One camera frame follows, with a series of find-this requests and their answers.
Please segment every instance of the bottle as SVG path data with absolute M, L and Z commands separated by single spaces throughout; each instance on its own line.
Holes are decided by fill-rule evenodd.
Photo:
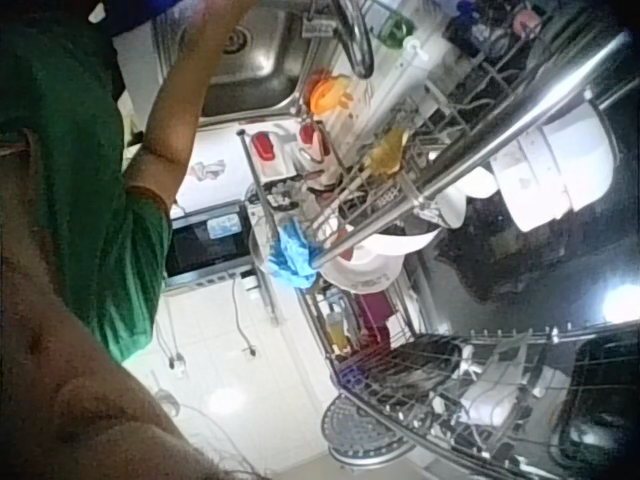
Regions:
M 405 38 L 416 30 L 413 21 L 382 1 L 369 0 L 365 9 L 369 31 L 387 48 L 400 50 Z

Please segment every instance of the stainless steel sink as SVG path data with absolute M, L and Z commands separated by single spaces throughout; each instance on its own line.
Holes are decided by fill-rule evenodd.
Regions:
M 184 44 L 194 1 L 185 0 L 154 21 L 160 71 L 167 75 Z M 255 8 L 229 36 L 211 79 L 203 124 L 293 113 L 299 104 L 317 41 L 301 37 L 300 16 Z

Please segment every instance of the blue cloth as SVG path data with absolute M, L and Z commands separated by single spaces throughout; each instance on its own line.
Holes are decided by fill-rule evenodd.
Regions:
M 267 260 L 271 275 L 290 287 L 311 287 L 317 275 L 311 259 L 320 253 L 320 247 L 306 239 L 297 218 L 280 227 L 279 234 Z
M 129 32 L 162 15 L 181 0 L 109 0 L 105 5 L 105 27 L 112 37 Z

